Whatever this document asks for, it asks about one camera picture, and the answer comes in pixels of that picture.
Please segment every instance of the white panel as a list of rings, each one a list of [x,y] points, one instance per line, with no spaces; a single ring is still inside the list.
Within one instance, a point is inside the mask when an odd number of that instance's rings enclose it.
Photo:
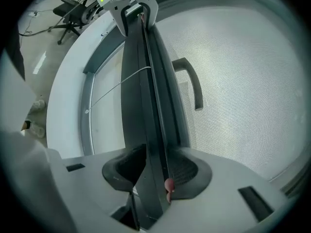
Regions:
[[[83,156],[79,131],[83,70],[111,22],[109,12],[94,21],[72,45],[56,74],[47,112],[47,143],[62,158]]]

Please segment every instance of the office chair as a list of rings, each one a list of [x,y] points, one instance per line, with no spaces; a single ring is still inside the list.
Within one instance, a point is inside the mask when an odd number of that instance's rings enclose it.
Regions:
[[[74,6],[79,4],[77,1],[74,0],[61,0],[61,1],[64,3],[53,9],[53,13],[60,17],[63,17],[70,10],[72,10]],[[57,42],[58,45],[62,44],[62,40],[67,32],[69,33],[70,31],[72,31],[77,36],[80,36],[80,33],[75,28],[79,27],[81,29],[83,26],[89,24],[89,22],[93,19],[94,14],[99,8],[99,4],[97,1],[95,1],[88,7],[86,7],[86,2],[87,0],[85,0],[82,4],[79,4],[73,11],[71,11],[67,16],[65,16],[63,25],[57,25],[53,28],[53,29],[65,29],[62,37]]]

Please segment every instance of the perforated grille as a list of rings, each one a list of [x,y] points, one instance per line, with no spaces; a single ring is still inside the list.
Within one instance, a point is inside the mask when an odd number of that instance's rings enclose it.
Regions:
[[[197,165],[183,155],[169,153],[168,165],[176,186],[187,183],[198,173]]]
[[[306,143],[307,81],[287,38],[258,11],[208,7],[157,23],[171,60],[186,57],[203,91],[194,111],[185,71],[176,73],[191,147],[236,160],[266,179]]]

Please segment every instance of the white floor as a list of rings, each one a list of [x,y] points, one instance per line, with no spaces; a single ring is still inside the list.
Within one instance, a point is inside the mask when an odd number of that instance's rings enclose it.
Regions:
[[[56,24],[60,17],[53,13],[53,9],[62,4],[61,0],[37,0],[25,11],[18,22],[19,32],[32,31],[33,33],[47,29]],[[39,12],[38,17],[31,17],[32,11]],[[24,58],[26,83],[37,95],[37,99],[49,102],[51,87],[66,53],[76,41],[78,36],[74,33],[67,33],[61,45],[57,44],[64,29],[54,29],[50,33],[44,32],[32,37],[21,37],[21,53]],[[35,120],[45,127],[46,110],[42,113],[28,115],[30,120]],[[46,138],[39,139],[47,146]]]

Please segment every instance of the thin wire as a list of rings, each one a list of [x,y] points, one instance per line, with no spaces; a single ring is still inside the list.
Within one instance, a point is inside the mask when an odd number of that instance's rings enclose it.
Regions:
[[[99,102],[99,100],[101,100],[104,96],[106,96],[109,92],[111,92],[114,88],[116,88],[118,85],[122,84],[123,82],[127,81],[129,78],[131,78],[132,76],[134,76],[136,73],[139,73],[140,71],[143,71],[144,69],[148,69],[151,67],[144,67],[142,69],[139,69],[138,71],[134,72],[132,75],[128,76],[126,79],[122,80],[121,82],[119,82],[117,85],[115,85],[114,87],[112,87],[108,92],[106,92],[104,95],[102,95],[91,107],[89,107],[88,110],[86,110],[84,113],[88,114],[89,111],[95,106],[95,104],[97,104]]]
[[[53,11],[53,10],[26,10],[26,12],[46,12],[46,11]]]
[[[30,36],[34,36],[34,35],[37,35],[37,34],[40,34],[40,33],[43,33],[43,32],[49,31],[49,30],[52,30],[53,28],[55,28],[62,21],[63,18],[65,18],[67,15],[69,15],[75,8],[77,8],[80,5],[80,1],[81,0],[78,0],[77,1],[78,3],[71,10],[69,10],[64,16],[62,16],[62,18],[60,18],[60,20],[54,26],[49,27],[48,29],[45,29],[45,30],[41,30],[41,31],[36,32],[36,33],[32,33],[32,34],[22,34],[22,33],[19,33],[19,35],[30,37]]]
[[[34,19],[35,17],[32,17],[30,20],[29,20],[29,24],[28,24],[28,27],[26,28],[26,30],[25,30],[25,32],[24,32],[24,34],[26,34],[26,33],[32,33],[32,31],[27,31],[28,29],[29,29],[29,27],[30,27],[30,24],[31,24],[31,21],[32,21],[32,19]],[[19,48],[21,48],[21,44],[22,44],[22,42],[23,42],[23,36],[21,37],[21,39],[20,39],[20,44],[19,44]]]

